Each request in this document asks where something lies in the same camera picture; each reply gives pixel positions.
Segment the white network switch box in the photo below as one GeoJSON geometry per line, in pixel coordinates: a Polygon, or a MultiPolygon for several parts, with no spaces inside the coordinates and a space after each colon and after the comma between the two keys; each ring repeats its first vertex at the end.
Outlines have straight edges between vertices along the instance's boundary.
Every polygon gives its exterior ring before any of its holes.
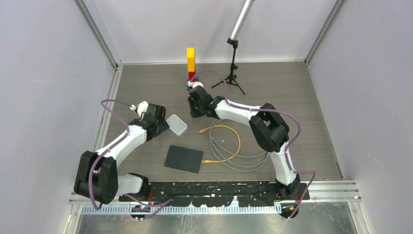
{"type": "Polygon", "coordinates": [[[169,129],[174,132],[176,136],[181,136],[187,129],[188,125],[180,119],[176,114],[171,115],[166,119],[169,129]]]}

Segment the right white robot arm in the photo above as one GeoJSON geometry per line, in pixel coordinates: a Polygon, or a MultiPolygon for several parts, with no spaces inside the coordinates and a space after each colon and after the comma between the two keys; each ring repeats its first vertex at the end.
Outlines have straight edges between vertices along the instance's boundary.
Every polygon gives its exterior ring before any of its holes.
{"type": "Polygon", "coordinates": [[[297,194],[300,176],[291,162],[290,128],[282,118],[282,111],[269,103],[248,106],[221,96],[213,98],[202,86],[190,88],[188,102],[192,117],[232,120],[250,127],[257,144],[273,162],[279,196],[291,200],[297,194]]]}

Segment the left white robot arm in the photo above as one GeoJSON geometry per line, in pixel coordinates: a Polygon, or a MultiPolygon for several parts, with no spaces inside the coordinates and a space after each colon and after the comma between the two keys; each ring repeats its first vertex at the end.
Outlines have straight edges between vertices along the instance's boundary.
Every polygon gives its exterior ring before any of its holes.
{"type": "Polygon", "coordinates": [[[147,177],[137,173],[120,176],[118,167],[137,147],[169,129],[166,108],[143,101],[130,105],[130,109],[138,118],[125,122],[126,129],[121,135],[98,151],[85,151],[80,157],[74,192],[90,198],[96,210],[117,196],[128,196],[138,202],[149,197],[147,177]]]}

